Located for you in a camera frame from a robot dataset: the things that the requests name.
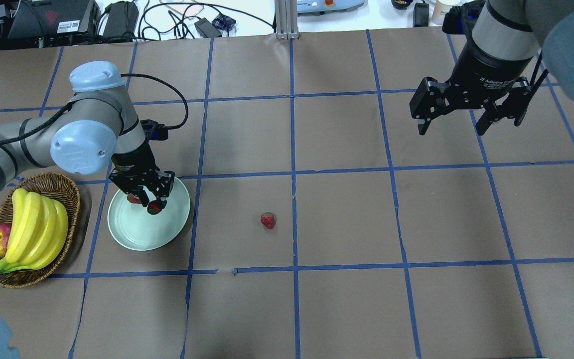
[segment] red strawberry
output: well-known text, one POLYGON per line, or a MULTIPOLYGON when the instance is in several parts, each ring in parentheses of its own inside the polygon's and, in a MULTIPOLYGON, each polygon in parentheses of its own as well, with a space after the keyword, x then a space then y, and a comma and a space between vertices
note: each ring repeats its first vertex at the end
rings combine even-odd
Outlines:
POLYGON ((265 212, 260 216, 260 222, 267 227, 267 229, 274 229, 274 225, 276 225, 276 216, 271 212, 265 212))
POLYGON ((148 203, 147 205, 147 212, 154 215, 159 214, 163 210, 162 204, 160 200, 153 200, 152 202, 148 203))
POLYGON ((134 195, 132 193, 128 194, 128 202, 135 203, 135 204, 141 204, 141 200, 136 195, 134 195))

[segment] wicker basket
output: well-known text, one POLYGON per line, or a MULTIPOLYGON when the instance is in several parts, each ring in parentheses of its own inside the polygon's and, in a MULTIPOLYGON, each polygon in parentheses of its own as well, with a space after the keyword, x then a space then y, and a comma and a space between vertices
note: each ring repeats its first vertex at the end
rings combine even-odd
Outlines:
MULTIPOLYGON (((75 182, 69 177, 60 173, 40 173, 33 177, 26 178, 14 189, 23 187, 27 191, 34 191, 48 198, 56 199, 66 207, 68 212, 68 237, 59 255, 44 268, 40 270, 18 270, 8 274, 0 273, 0 285, 5 288, 25 288, 41 282, 50 274, 54 273, 61 264, 72 244, 75 234, 75 227, 81 207, 81 195, 75 182)), ((12 193, 10 191, 0 208, 0 223, 12 223, 12 193)))

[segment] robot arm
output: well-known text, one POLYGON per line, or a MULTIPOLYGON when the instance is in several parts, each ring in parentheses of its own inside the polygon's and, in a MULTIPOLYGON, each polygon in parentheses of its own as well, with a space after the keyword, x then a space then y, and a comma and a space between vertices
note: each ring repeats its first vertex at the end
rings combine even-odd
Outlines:
POLYGON ((442 29, 464 33, 467 43, 446 82, 425 77, 413 95, 410 110, 421 135, 432 120, 456 109, 485 109, 476 124, 479 135, 502 118, 519 126, 548 73, 538 80, 535 74, 530 81, 520 77, 540 47, 574 100, 574 0, 477 0, 449 17, 442 29))
POLYGON ((123 192, 144 207, 163 209, 174 173, 160 171, 148 142, 166 139, 166 130, 154 121, 139 121, 113 64, 83 64, 72 71, 70 81, 76 95, 52 118, 0 125, 0 191, 31 168, 57 165, 91 175, 104 171, 112 160, 110 179, 123 192), (40 130, 32 133, 37 127, 40 130))

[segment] light green plate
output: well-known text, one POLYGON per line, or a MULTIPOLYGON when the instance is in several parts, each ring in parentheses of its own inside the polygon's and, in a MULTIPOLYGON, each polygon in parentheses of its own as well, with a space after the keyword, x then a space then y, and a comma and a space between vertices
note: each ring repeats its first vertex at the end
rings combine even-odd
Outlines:
POLYGON ((167 206, 159 214, 149 214, 146 207, 130 203, 126 197, 119 190, 112 198, 108 228, 114 240, 128 249, 152 250, 166 245, 180 233, 189 216, 189 193, 178 178, 174 178, 167 206))

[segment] banana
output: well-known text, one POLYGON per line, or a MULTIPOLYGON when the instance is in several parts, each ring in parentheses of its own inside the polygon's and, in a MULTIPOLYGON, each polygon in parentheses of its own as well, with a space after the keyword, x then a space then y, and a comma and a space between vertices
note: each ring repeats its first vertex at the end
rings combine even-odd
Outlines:
POLYGON ((28 191, 23 188, 18 188, 12 193, 12 227, 10 233, 16 232, 16 228, 19 227, 19 219, 21 213, 23 212, 23 200, 28 194, 28 191))
POLYGON ((43 251, 41 258, 29 264, 16 264, 9 268, 8 271, 15 270, 39 270, 48 264, 52 263, 59 255, 63 245, 66 243, 68 236, 68 214, 66 208, 57 200, 50 199, 52 205, 55 207, 56 216, 54 216, 55 229, 52 238, 46 238, 47 247, 43 251))
POLYGON ((54 229, 57 224, 57 209, 52 201, 53 200, 48 197, 41 196, 43 218, 40 219, 40 223, 43 225, 43 231, 38 232, 39 235, 34 239, 33 246, 26 248, 25 253, 19 260, 19 264, 28 265, 37 261, 41 258, 43 252, 45 252, 50 241, 54 240, 54 229))
POLYGON ((23 210, 19 216, 18 226, 14 232, 10 233, 6 255, 0 260, 0 270, 18 263, 28 244, 37 235, 35 229, 38 227, 41 212, 41 195, 28 192, 23 200, 23 210))

